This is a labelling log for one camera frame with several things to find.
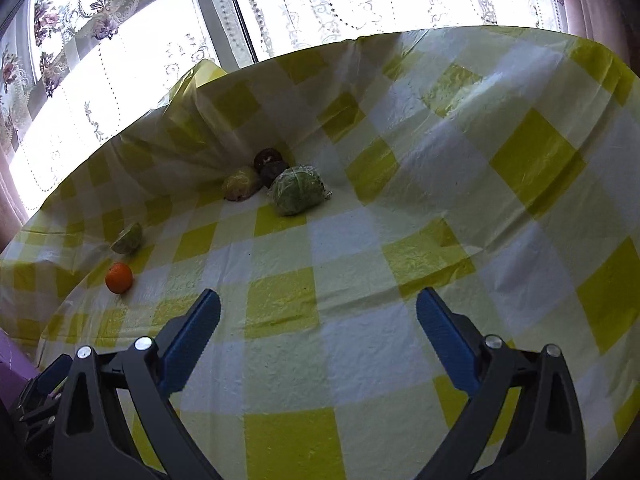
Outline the purple-edged cardboard box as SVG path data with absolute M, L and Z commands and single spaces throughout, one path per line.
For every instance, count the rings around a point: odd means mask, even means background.
M 0 398 L 10 408 L 26 384 L 39 374 L 4 330 L 0 330 Z

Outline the green lime wedge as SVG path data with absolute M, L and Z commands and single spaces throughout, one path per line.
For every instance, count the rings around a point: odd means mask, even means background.
M 142 238 L 142 225 L 139 222 L 134 222 L 118 234 L 116 240 L 111 244 L 111 250 L 115 254 L 130 255 L 141 245 Z

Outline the floral sheer curtain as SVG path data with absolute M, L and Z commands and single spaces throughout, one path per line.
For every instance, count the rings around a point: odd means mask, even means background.
M 378 32 L 564 32 L 565 0 L 20 0 L 1 27 L 1 198 L 21 214 L 193 65 L 238 68 Z

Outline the dark fruit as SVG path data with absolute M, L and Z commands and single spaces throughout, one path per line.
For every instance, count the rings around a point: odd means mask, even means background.
M 288 163 L 284 160 L 272 160 L 271 162 L 266 162 L 259 173 L 259 177 L 262 179 L 262 184 L 265 185 L 266 188 L 271 188 L 277 177 L 279 177 L 280 174 L 288 168 L 290 168 L 290 166 L 288 166 Z
M 284 162 L 283 155 L 275 148 L 265 148 L 255 155 L 253 166 L 255 171 L 260 174 L 265 166 L 275 162 Z

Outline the wrapped yellow fruit far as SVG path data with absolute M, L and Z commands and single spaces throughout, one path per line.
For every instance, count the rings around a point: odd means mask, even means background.
M 222 196 L 229 202 L 242 202 L 262 188 L 262 180 L 253 167 L 244 166 L 229 174 L 221 185 Z

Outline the small orange tangerine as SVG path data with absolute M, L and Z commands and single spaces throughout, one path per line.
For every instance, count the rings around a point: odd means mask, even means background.
M 106 272 L 104 282 L 110 292 L 121 295 L 134 284 L 134 274 L 128 264 L 115 262 Z

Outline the yellow white checkered tablecloth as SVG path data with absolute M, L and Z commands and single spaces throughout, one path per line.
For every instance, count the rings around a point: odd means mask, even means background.
M 265 185 L 225 200 L 265 148 L 331 197 L 288 217 Z M 213 289 L 220 323 L 172 404 L 224 478 L 411 479 L 465 400 L 416 322 L 426 286 L 483 333 L 562 349 L 597 471 L 639 409 L 639 79 L 608 48 L 461 27 L 202 70 L 2 252 L 1 325 L 42 367 Z

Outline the dark fruit front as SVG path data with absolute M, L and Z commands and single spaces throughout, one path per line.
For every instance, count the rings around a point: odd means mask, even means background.
M 284 160 L 272 160 L 271 162 L 266 162 L 259 173 L 259 177 L 262 179 L 262 184 L 265 185 L 266 188 L 271 188 L 277 177 L 279 177 L 280 174 L 288 168 L 290 168 L 290 166 L 288 166 L 288 163 Z

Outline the dark fruit rear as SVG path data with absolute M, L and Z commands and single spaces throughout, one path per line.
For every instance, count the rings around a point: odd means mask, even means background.
M 265 166 L 275 162 L 284 162 L 283 155 L 275 148 L 265 148 L 255 155 L 253 166 L 255 171 L 260 174 Z

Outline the pink patterned drape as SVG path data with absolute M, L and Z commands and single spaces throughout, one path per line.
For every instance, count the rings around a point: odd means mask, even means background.
M 629 62 L 628 38 L 617 0 L 564 0 L 564 6 L 570 34 L 600 42 Z

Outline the green cabbage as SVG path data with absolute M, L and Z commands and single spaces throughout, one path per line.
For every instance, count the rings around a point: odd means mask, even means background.
M 319 171 L 310 165 L 285 169 L 271 185 L 269 196 L 280 216 L 296 216 L 331 197 Z

